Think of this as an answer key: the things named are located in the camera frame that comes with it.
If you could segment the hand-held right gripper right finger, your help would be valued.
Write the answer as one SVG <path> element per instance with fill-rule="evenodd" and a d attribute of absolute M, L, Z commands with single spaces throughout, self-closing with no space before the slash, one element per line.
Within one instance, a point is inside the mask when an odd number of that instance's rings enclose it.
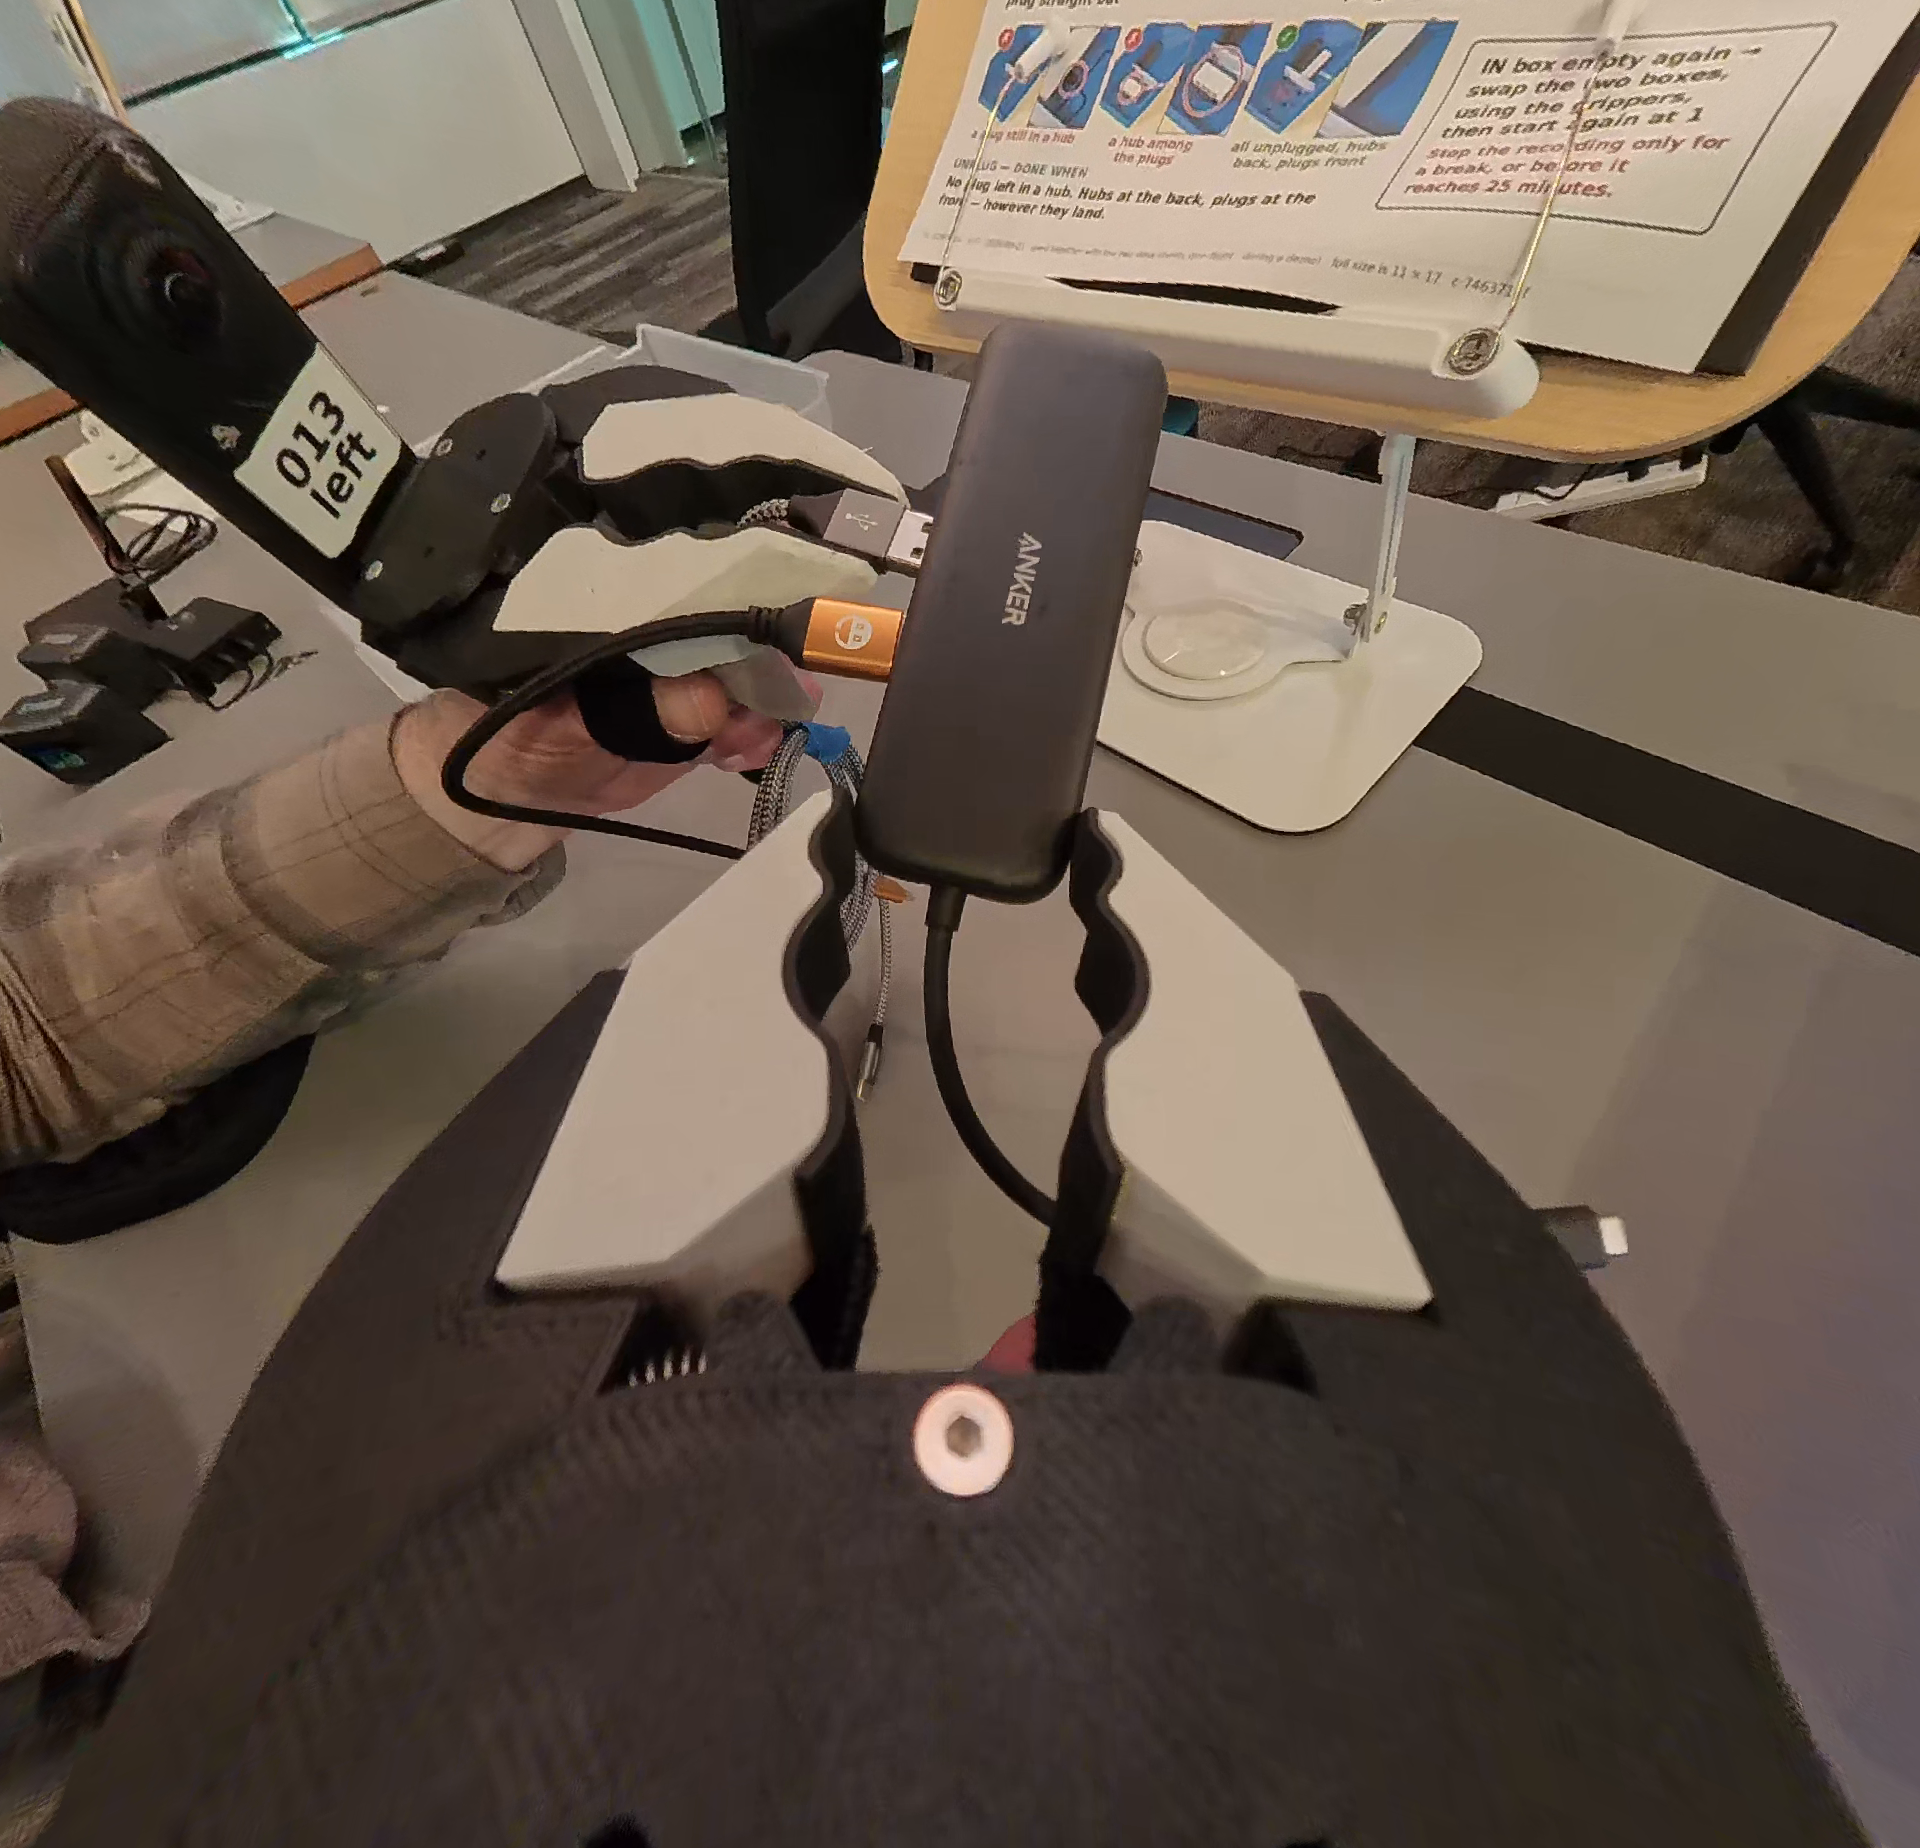
<path fill-rule="evenodd" d="M 1095 1027 L 1049 1220 L 1049 1360 L 1112 1360 L 1137 1311 L 1421 1314 L 1421 1264 L 1296 978 L 1116 812 L 1066 876 Z"/>

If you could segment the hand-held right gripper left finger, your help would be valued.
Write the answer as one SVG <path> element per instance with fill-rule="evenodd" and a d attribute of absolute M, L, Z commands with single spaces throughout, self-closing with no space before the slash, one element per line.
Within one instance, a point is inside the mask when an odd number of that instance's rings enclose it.
<path fill-rule="evenodd" d="M 628 960 L 494 1281 L 636 1289 L 687 1324 L 783 1301 L 854 1358 L 877 1289 L 854 1093 L 826 1018 L 850 974 L 853 812 L 798 805 Z"/>

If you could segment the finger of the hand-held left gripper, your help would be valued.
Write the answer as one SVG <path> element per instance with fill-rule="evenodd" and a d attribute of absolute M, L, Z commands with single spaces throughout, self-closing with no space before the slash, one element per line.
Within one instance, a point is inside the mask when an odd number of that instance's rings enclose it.
<path fill-rule="evenodd" d="M 860 556 L 768 524 L 642 542 L 580 525 L 543 540 L 520 565 L 492 615 L 492 632 L 615 634 L 696 613 L 781 611 L 817 595 L 862 602 L 878 579 Z"/>
<path fill-rule="evenodd" d="M 621 532 L 734 525 L 768 499 L 846 488 L 908 498 L 860 445 L 786 405 L 742 395 L 605 407 L 580 443 L 580 481 Z"/>

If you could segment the clear plastic organizer box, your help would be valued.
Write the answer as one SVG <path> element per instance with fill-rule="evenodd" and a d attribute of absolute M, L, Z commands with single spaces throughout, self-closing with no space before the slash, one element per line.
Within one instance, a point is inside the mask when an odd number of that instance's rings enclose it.
<path fill-rule="evenodd" d="M 598 372 L 635 369 L 689 375 L 763 402 L 783 405 L 823 431 L 833 431 L 825 372 L 757 349 L 647 323 L 636 326 L 628 343 L 588 348 L 563 366 L 524 382 L 522 391 L 538 395 Z"/>

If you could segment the person's left forearm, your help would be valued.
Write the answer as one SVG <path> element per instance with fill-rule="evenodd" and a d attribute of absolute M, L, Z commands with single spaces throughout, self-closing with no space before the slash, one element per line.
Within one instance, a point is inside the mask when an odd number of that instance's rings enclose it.
<path fill-rule="evenodd" d="M 77 1162 L 560 885 L 563 848 L 500 867 L 408 794 L 412 716 L 3 863 L 3 1168 Z"/>

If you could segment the person's left hand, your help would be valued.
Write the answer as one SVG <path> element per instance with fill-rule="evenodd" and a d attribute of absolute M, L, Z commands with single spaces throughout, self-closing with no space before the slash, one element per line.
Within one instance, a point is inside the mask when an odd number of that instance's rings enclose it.
<path fill-rule="evenodd" d="M 463 787 L 486 802 L 616 816 L 671 788 L 680 773 L 708 766 L 723 773 L 757 770 L 781 738 L 779 722 L 736 704 L 708 671 L 660 678 L 636 660 L 616 660 L 615 678 L 628 695 L 613 698 L 615 724 L 636 728 L 647 757 L 610 753 L 572 693 L 539 700 L 500 726 L 468 759 Z M 444 770 L 465 734 L 485 716 L 480 700 L 432 693 L 396 718 L 396 773 L 419 805 L 449 828 L 505 830 L 502 818 L 471 814 L 444 788 Z"/>

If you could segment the black battery chargers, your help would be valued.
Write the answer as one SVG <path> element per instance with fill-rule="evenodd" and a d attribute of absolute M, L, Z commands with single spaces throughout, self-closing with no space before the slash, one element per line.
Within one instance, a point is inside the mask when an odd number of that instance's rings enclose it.
<path fill-rule="evenodd" d="M 149 587 L 88 587 L 25 623 L 17 663 L 36 688 L 3 710 L 2 745 L 71 788 L 95 787 L 168 741 L 156 705 L 248 695 L 281 638 L 265 613 L 210 595 L 165 611 Z"/>

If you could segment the white document stand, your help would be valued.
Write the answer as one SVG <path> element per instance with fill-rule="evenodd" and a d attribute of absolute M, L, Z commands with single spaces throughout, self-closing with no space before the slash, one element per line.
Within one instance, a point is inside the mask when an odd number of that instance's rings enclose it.
<path fill-rule="evenodd" d="M 1153 519 L 1119 634 L 1098 744 L 1252 828 L 1320 831 L 1347 816 L 1482 660 L 1475 630 L 1395 600 L 1422 415 L 1503 420 L 1541 372 L 1506 321 L 1334 308 L 1299 313 L 990 272 L 946 250 L 931 282 L 954 328 L 1109 328 L 1170 378 L 1224 401 L 1282 388 L 1370 413 L 1379 432 L 1379 537 L 1347 584 Z"/>

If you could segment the dark desk mat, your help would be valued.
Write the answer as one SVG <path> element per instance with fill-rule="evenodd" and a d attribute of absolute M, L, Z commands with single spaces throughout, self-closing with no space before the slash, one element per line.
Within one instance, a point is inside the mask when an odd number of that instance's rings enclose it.
<path fill-rule="evenodd" d="M 1278 561 L 1292 560 L 1303 542 L 1295 528 L 1164 491 L 1149 492 L 1142 519 Z"/>

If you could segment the black foam wrist rest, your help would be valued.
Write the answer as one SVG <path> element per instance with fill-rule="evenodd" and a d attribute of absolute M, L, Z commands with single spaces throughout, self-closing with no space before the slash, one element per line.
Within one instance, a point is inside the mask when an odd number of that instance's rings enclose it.
<path fill-rule="evenodd" d="M 238 1178 L 292 1110 L 314 1039 L 277 1046 L 77 1162 L 3 1173 L 9 1239 L 77 1245 L 187 1210 Z"/>

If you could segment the printed instruction sheet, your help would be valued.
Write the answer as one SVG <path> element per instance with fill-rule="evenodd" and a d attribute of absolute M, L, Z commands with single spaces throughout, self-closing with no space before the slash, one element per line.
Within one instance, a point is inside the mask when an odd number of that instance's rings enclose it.
<path fill-rule="evenodd" d="M 1917 0 L 983 0 L 900 261 L 1741 372 Z"/>

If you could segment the instruction sheet on stand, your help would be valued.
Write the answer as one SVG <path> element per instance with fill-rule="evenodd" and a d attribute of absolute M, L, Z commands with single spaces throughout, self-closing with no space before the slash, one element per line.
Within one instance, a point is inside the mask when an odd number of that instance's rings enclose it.
<path fill-rule="evenodd" d="M 1770 253 L 1772 326 L 1741 372 L 1660 372 L 1541 348 L 1526 401 L 1494 415 L 1495 372 L 1518 380 L 1518 349 L 1482 375 L 1436 371 L 1460 328 L 1413 328 L 1356 310 L 1301 313 L 1177 297 L 1109 295 L 1014 276 L 957 276 L 945 304 L 902 253 L 957 108 L 988 0 L 918 0 L 900 95 L 862 233 L 862 272 L 883 323 L 914 352 L 977 352 L 1016 313 L 1103 326 L 1149 348 L 1170 392 L 1301 420 L 1345 422 L 1556 462 L 1626 462 L 1701 443 L 1806 380 L 1865 320 L 1916 242 L 1916 70 L 1884 64 L 1814 173 L 1832 194 L 1821 224 L 1792 217 Z"/>

